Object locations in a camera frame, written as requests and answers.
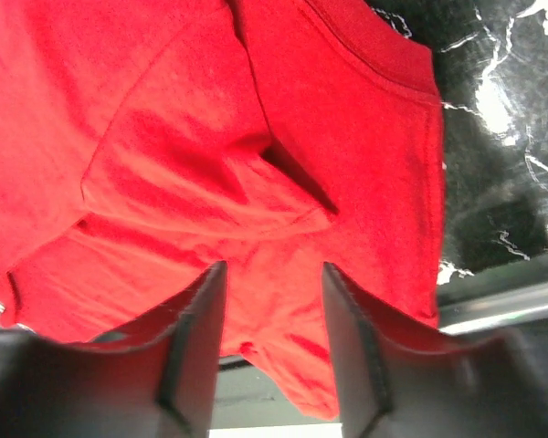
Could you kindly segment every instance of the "gray surface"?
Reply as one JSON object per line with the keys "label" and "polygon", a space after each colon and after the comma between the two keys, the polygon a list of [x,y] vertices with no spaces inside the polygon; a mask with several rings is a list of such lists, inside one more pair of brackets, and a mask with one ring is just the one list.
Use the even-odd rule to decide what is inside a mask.
{"label": "gray surface", "polygon": [[302,415],[260,370],[219,373],[212,429],[315,423],[321,421]]}

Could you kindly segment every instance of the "red t-shirt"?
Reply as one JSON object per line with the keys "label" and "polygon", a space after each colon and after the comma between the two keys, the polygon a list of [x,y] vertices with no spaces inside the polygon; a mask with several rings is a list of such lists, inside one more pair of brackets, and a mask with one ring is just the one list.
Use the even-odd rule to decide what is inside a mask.
{"label": "red t-shirt", "polygon": [[338,412],[321,264],[429,325],[442,119],[362,0],[0,2],[3,322],[87,341],[229,263],[222,354]]}

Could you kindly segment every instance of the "red fabric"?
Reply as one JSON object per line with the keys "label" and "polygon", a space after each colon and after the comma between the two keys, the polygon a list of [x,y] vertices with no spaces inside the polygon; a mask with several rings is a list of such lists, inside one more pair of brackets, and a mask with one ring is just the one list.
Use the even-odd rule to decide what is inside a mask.
{"label": "red fabric", "polygon": [[222,354],[332,418],[323,261],[437,324],[441,125],[362,0],[0,1],[3,322],[86,341],[226,259]]}

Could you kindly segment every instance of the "shirt sleeve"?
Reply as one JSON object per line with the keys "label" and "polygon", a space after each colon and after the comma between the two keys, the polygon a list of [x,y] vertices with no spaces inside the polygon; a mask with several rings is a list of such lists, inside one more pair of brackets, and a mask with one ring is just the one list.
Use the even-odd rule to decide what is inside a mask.
{"label": "shirt sleeve", "polygon": [[224,238],[324,229],[329,216],[262,159],[272,143],[227,7],[184,29],[121,104],[83,180],[89,209]]}

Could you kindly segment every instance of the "black marble surface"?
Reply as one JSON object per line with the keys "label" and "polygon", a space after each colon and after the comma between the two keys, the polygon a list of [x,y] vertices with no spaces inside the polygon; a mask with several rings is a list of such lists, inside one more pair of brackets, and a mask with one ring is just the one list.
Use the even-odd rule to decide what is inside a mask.
{"label": "black marble surface", "polygon": [[367,3],[434,53],[446,124],[439,284],[548,253],[548,0]]}

